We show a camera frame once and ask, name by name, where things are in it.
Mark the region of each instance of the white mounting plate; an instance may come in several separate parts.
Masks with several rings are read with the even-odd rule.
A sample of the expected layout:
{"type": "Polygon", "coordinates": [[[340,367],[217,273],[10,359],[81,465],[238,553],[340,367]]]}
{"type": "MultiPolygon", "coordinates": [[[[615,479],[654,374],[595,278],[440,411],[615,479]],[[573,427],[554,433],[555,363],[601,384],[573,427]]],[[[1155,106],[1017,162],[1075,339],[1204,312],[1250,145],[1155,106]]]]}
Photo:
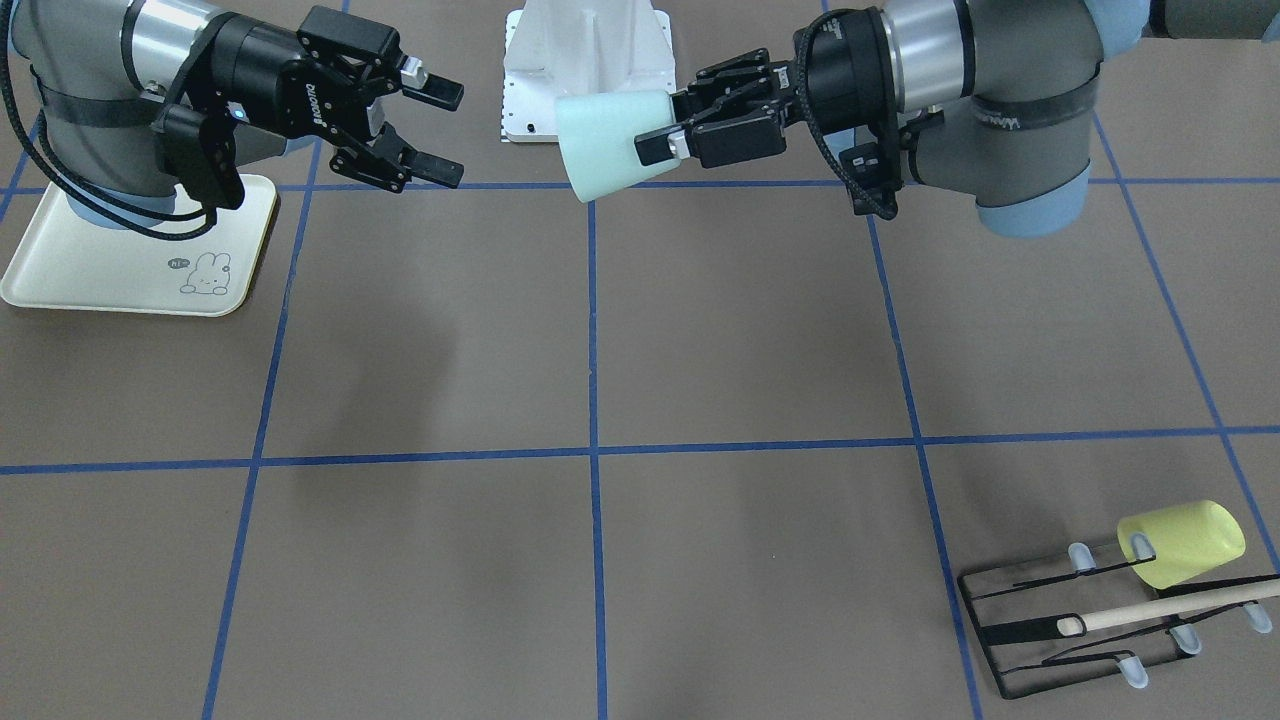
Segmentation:
{"type": "MultiPolygon", "coordinates": [[[[511,47],[511,38],[516,36],[520,26],[520,17],[524,10],[512,10],[507,14],[504,47],[511,47]]],[[[671,40],[671,15],[663,10],[654,10],[662,35],[667,38],[668,51],[675,47],[671,40]]],[[[611,92],[617,88],[602,87],[599,92],[611,92]]],[[[676,68],[672,60],[671,73],[650,76],[644,79],[632,78],[626,90],[663,90],[676,92],[676,68]]],[[[530,77],[525,73],[504,73],[502,83],[502,141],[503,142],[557,142],[556,133],[556,99],[566,95],[548,82],[545,76],[530,77]],[[534,132],[529,132],[529,126],[534,126],[534,132]]]]}
{"type": "MultiPolygon", "coordinates": [[[[214,229],[183,242],[97,227],[72,210],[61,190],[49,186],[0,281],[0,297],[19,307],[50,310],[227,315],[248,296],[278,200],[271,181],[242,178],[244,204],[219,211],[214,229]]],[[[175,211],[198,208],[178,186],[175,211]]],[[[156,229],[197,227],[200,222],[192,220],[156,229]]]]}

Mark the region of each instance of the bunny drawing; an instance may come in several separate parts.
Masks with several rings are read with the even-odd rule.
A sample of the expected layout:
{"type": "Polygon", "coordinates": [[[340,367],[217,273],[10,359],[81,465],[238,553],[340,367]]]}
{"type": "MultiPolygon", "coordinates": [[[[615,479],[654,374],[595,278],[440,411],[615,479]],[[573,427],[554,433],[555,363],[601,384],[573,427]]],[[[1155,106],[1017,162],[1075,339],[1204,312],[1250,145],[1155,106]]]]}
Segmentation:
{"type": "Polygon", "coordinates": [[[225,252],[205,252],[196,259],[196,266],[187,275],[182,292],[189,295],[227,295],[232,282],[232,256],[225,252]]]}

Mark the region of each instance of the white plastic stand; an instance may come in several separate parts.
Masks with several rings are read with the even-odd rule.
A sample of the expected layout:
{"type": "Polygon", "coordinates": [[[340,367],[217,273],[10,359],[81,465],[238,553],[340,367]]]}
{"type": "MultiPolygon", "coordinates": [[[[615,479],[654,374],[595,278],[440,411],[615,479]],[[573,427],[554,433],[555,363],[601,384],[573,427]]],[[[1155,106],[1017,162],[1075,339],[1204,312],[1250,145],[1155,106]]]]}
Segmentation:
{"type": "Polygon", "coordinates": [[[649,0],[529,0],[507,15],[502,136],[556,142],[556,99],[676,91],[671,18],[649,0]]]}
{"type": "MultiPolygon", "coordinates": [[[[225,315],[248,296],[278,200],[271,181],[261,176],[243,181],[244,204],[219,211],[212,231],[183,242],[97,227],[50,186],[0,281],[0,297],[19,307],[225,315]]],[[[179,186],[177,211],[197,208],[179,186]]],[[[156,229],[198,225],[198,220],[163,223],[156,229]]]]}

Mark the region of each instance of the yellow cup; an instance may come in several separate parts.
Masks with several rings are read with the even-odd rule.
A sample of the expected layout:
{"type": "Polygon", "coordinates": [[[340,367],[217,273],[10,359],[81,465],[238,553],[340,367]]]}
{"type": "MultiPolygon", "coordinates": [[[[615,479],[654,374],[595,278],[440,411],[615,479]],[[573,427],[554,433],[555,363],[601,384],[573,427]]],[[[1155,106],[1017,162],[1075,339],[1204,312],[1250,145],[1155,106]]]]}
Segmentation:
{"type": "Polygon", "coordinates": [[[1120,520],[1116,537],[1130,562],[1138,559],[1133,551],[1134,533],[1147,536],[1156,548],[1153,561],[1133,568],[1156,589],[1189,580],[1244,555],[1240,524],[1225,507],[1208,500],[1120,520]]]}

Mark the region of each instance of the gray floor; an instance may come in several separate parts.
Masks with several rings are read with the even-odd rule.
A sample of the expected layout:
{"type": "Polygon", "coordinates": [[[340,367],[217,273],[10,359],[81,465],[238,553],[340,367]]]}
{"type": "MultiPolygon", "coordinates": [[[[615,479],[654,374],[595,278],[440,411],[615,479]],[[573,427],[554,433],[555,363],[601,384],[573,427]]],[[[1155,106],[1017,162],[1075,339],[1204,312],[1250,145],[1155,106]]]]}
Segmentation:
{"type": "MultiPolygon", "coordinates": [[[[352,5],[467,83],[390,115],[470,184],[338,191],[303,152],[260,170],[236,314],[0,307],[0,715],[1280,716],[1238,614],[1146,692],[1004,701],[952,592],[1198,498],[1245,527],[1231,573],[1280,565],[1280,46],[1108,63],[1085,217],[1015,242],[961,196],[870,227],[786,186],[827,178],[799,129],[584,208],[497,142],[518,3],[352,5]]],[[[685,82],[820,10],[658,6],[685,82]]]]}

